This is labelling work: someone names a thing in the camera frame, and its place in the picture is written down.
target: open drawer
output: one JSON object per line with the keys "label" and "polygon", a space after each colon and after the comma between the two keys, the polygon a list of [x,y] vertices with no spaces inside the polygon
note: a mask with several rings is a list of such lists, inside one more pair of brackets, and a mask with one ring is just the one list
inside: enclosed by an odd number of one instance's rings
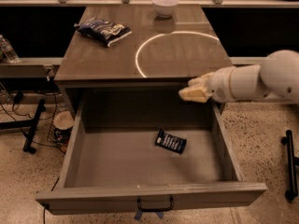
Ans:
{"label": "open drawer", "polygon": [[[216,104],[185,103],[179,87],[87,90],[60,181],[36,200],[55,215],[244,206],[264,191],[242,179]],[[162,128],[182,154],[155,146]]]}

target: robotic arm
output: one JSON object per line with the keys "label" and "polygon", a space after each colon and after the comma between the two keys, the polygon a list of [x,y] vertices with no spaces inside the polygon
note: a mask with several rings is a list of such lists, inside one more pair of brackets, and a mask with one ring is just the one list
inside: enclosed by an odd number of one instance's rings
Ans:
{"label": "robotic arm", "polygon": [[261,64],[230,66],[197,77],[179,91],[185,101],[241,101],[299,104],[299,53],[280,50]]}

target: gray tabletop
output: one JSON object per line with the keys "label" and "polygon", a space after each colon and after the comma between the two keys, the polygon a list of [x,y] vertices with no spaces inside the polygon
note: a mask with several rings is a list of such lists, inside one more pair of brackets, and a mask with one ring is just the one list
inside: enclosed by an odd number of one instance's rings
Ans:
{"label": "gray tabletop", "polygon": [[178,5],[168,19],[151,5],[87,7],[81,22],[92,17],[121,23],[132,33],[108,48],[75,32],[56,81],[189,78],[232,65],[198,5]]}

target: speckled floor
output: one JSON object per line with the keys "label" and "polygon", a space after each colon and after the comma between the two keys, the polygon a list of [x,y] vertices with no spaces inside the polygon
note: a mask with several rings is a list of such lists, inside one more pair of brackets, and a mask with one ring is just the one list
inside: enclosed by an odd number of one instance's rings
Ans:
{"label": "speckled floor", "polygon": [[[17,109],[20,114],[34,115],[38,98],[26,95]],[[35,141],[47,142],[50,128],[48,119],[53,114],[54,98],[47,97]],[[15,119],[12,105],[4,105]],[[299,107],[297,105],[228,104],[222,114],[231,136],[235,155],[247,181],[266,183],[268,191],[249,207],[172,211],[163,219],[155,214],[144,214],[141,223],[219,223],[219,224],[280,224],[299,223],[299,198],[288,203],[284,192],[288,187],[286,148],[280,139],[287,129],[293,131],[295,154],[299,156]],[[0,107],[0,121],[10,121]],[[24,137],[19,129],[0,131],[0,222],[43,223],[43,208],[35,201],[36,192],[51,189],[58,177],[64,153],[53,147],[33,144],[36,154],[24,153]],[[53,216],[46,211],[46,223],[137,223],[135,213],[79,216]]]}

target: bowl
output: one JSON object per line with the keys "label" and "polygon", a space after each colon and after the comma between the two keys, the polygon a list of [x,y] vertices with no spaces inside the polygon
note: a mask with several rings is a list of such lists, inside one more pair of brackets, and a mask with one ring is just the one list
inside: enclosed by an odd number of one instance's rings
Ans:
{"label": "bowl", "polygon": [[178,5],[178,0],[152,0],[152,5],[161,18],[169,18]]}

